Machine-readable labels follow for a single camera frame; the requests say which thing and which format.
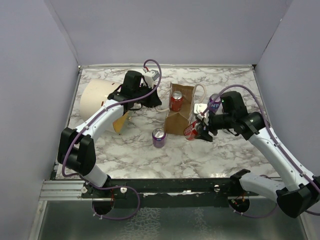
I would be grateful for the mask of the red cola can front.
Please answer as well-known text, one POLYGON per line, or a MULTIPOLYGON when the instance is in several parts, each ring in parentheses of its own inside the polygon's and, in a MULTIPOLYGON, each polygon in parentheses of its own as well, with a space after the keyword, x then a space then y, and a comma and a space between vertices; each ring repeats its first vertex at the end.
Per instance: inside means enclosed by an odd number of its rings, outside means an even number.
POLYGON ((196 120, 184 129, 184 136, 188 141, 196 139, 203 130, 203 124, 200 120, 196 120))

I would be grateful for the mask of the red cola can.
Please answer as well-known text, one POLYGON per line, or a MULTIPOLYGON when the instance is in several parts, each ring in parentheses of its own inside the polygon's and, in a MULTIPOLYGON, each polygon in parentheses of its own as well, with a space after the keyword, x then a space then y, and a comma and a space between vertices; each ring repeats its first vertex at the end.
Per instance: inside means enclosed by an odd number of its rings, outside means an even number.
POLYGON ((174 91, 170 97, 170 109, 179 112, 183 104, 183 94, 180 91, 174 91))
POLYGON ((203 124, 200 120, 196 120, 184 129, 184 136, 188 141, 196 139, 203 130, 203 124))

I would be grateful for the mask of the purple Fanta can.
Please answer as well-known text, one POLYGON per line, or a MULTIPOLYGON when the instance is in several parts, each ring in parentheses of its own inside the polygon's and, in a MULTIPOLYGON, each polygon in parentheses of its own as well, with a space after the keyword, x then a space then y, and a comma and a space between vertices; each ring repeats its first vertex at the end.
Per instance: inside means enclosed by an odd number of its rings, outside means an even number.
POLYGON ((221 99, 219 96, 216 98, 217 95, 218 95, 217 93, 212 94, 209 97, 208 102, 207 102, 207 105, 209 106, 209 110, 213 113, 216 113, 221 105, 221 99))

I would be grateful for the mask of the jute canvas tote bag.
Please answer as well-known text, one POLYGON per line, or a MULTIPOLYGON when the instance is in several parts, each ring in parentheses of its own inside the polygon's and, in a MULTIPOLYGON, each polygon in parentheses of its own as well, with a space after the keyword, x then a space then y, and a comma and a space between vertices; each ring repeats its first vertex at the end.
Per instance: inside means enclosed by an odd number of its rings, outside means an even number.
POLYGON ((199 103, 202 104, 207 95, 207 89, 201 83, 197 83, 194 86, 192 86, 192 85, 181 85, 181 84, 171 82, 169 89, 166 90, 160 97, 161 99, 165 100, 165 96, 167 95, 167 93, 169 93, 169 96, 167 98, 168 107, 155 108, 155 110, 158 113, 166 113, 165 121, 164 121, 164 131, 167 134, 177 135, 177 136, 184 135, 185 128, 187 128, 192 122, 193 109, 195 105, 194 97, 195 97, 197 87, 201 87, 203 90, 203 94, 199 100, 199 103), (171 96, 175 91, 181 92, 183 96, 182 105, 179 111, 173 111, 170 108, 171 96))

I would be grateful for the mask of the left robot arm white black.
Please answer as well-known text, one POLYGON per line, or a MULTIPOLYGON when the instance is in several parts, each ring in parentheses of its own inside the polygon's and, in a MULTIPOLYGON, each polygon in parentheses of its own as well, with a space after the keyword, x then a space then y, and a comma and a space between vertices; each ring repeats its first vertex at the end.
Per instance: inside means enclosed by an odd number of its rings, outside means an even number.
POLYGON ((123 83, 111 92, 102 106, 88 120, 74 129, 66 127, 60 136, 57 161, 63 168, 73 170, 93 184, 97 196, 106 197, 111 190, 110 176, 96 163, 95 142, 117 119, 141 104, 155 108, 162 104, 157 94, 161 71, 145 70, 144 73, 129 70, 123 83))

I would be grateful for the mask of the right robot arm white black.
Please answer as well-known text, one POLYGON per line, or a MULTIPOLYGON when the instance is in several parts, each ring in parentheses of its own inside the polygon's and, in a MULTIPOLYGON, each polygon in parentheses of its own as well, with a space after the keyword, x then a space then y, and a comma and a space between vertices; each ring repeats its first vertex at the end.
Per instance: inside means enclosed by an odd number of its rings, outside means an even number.
POLYGON ((196 113, 203 128, 201 137, 211 141, 219 130, 233 129, 255 146, 272 165, 281 181, 268 179, 243 169, 231 176, 229 189, 240 196, 252 192, 277 203, 291 218, 296 218, 320 200, 320 178, 303 166, 280 141, 260 112, 249 113, 242 95, 229 91, 220 96, 223 114, 208 108, 196 113))

